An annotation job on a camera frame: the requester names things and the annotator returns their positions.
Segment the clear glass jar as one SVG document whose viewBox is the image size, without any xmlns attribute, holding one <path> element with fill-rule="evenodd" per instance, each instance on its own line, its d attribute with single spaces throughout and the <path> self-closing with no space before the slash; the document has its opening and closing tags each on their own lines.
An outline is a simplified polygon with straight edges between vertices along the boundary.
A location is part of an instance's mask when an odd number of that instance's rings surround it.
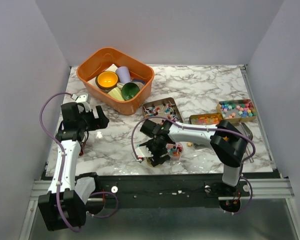
<svg viewBox="0 0 300 240">
<path fill-rule="evenodd" d="M 184 151 L 183 145 L 180 142 L 176 142 L 175 144 L 168 143 L 166 149 L 171 161 L 178 161 Z"/>
</svg>

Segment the gold jar lid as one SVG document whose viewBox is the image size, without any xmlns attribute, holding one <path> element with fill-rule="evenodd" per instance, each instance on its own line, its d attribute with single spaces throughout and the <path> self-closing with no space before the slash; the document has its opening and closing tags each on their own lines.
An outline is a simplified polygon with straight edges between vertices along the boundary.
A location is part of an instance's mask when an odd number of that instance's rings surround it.
<svg viewBox="0 0 300 240">
<path fill-rule="evenodd" d="M 150 166 L 150 167 L 156 167 L 156 163 L 151 159 L 151 158 L 147 158 L 146 159 L 146 163 Z"/>
</svg>

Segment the tin of lollipops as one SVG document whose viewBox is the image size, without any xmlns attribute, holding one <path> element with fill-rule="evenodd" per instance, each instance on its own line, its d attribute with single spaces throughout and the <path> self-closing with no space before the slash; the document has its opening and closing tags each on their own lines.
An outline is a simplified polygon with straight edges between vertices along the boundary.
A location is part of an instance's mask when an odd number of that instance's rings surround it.
<svg viewBox="0 0 300 240">
<path fill-rule="evenodd" d="M 172 97 L 146 102 L 142 105 L 142 112 L 145 118 L 164 117 L 174 122 L 183 122 L 177 104 Z"/>
</svg>

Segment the gold tin of translucent candies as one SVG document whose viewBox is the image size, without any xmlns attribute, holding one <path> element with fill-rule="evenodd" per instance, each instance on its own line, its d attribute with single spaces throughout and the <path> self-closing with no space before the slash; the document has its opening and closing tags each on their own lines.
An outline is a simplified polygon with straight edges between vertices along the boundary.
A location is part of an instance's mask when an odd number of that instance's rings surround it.
<svg viewBox="0 0 300 240">
<path fill-rule="evenodd" d="M 207 113 L 207 114 L 197 114 L 191 115 L 189 117 L 188 123 L 191 125 L 217 125 L 223 119 L 220 113 Z"/>
</svg>

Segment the gold tin of pastel candies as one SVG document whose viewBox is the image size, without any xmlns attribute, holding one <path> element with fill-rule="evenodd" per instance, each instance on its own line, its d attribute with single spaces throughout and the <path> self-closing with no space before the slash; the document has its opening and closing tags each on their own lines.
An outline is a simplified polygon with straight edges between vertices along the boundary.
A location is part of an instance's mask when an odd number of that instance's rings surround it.
<svg viewBox="0 0 300 240">
<path fill-rule="evenodd" d="M 257 118 L 257 110 L 250 99 L 224 100 L 216 105 L 222 119 L 233 124 L 252 122 Z"/>
</svg>

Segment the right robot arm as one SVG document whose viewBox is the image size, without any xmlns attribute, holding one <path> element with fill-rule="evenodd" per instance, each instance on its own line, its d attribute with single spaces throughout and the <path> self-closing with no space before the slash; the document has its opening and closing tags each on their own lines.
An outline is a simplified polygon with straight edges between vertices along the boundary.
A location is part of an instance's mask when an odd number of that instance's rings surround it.
<svg viewBox="0 0 300 240">
<path fill-rule="evenodd" d="M 218 124 L 204 126 L 173 122 L 169 119 L 158 124 L 146 119 L 140 132 L 149 137 L 149 140 L 134 150 L 135 156 L 138 159 L 151 159 L 154 167 L 170 159 L 168 144 L 191 142 L 211 147 L 223 163 L 220 191 L 226 196 L 237 192 L 244 154 L 250 139 L 229 121 L 221 120 Z"/>
</svg>

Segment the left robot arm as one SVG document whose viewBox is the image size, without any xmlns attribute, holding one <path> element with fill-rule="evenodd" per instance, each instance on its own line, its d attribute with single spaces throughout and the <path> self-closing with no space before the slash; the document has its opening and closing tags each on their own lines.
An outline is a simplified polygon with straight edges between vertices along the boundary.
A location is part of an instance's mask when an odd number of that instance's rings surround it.
<svg viewBox="0 0 300 240">
<path fill-rule="evenodd" d="M 62 121 L 53 138 L 57 143 L 57 161 L 47 193 L 39 196 L 38 207 L 49 231 L 78 231 L 86 223 L 88 198 L 101 191 L 98 175 L 93 172 L 76 177 L 77 161 L 90 131 L 107 128 L 109 119 L 101 106 L 96 113 L 88 103 L 61 105 Z"/>
</svg>

